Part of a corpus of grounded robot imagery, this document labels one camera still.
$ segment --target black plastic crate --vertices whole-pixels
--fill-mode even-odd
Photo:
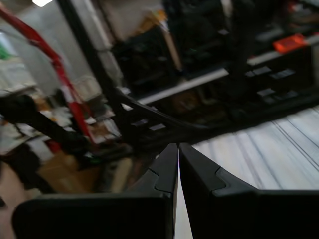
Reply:
[[[178,76],[160,27],[115,45],[112,52],[136,98],[174,86]]]

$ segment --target red pole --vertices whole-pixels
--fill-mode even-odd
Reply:
[[[91,143],[95,144],[84,121],[81,107],[76,101],[76,91],[66,75],[60,56],[49,46],[49,44],[46,43],[46,41],[38,34],[37,31],[14,16],[2,4],[0,4],[0,17],[13,26],[17,31],[25,36],[25,38],[27,38],[32,45],[38,47],[51,59],[52,66],[58,75],[60,82],[62,83],[64,96],[77,124],[79,125],[83,134],[90,139]]]

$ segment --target ceiling light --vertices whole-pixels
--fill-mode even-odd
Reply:
[[[39,7],[43,7],[52,1],[53,0],[32,0],[32,2]]]

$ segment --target white floor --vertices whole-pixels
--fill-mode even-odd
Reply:
[[[258,189],[319,190],[319,107],[194,145]],[[179,180],[176,239],[191,239]]]

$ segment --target clutter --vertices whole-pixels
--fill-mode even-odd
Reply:
[[[93,193],[101,167],[78,171],[78,163],[73,156],[57,153],[45,163],[38,174],[48,182],[57,193]]]

